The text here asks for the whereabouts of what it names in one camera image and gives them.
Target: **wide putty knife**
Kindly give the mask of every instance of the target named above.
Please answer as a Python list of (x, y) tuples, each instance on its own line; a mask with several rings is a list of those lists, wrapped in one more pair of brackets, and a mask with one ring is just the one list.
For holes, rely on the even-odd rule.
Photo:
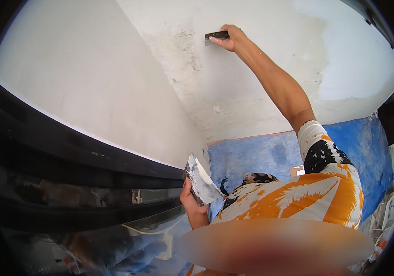
[(215, 33), (209, 33), (205, 34), (205, 46), (208, 46), (212, 42), (209, 40), (210, 37), (215, 37), (215, 38), (222, 38), (222, 39), (227, 39), (229, 38), (229, 35), (226, 30), (220, 31), (220, 32), (215, 32)]
[(223, 198), (223, 194), (212, 182), (211, 177), (206, 173), (194, 153), (191, 153), (188, 163), (186, 163), (183, 179), (186, 177), (191, 180), (191, 193), (200, 206)]

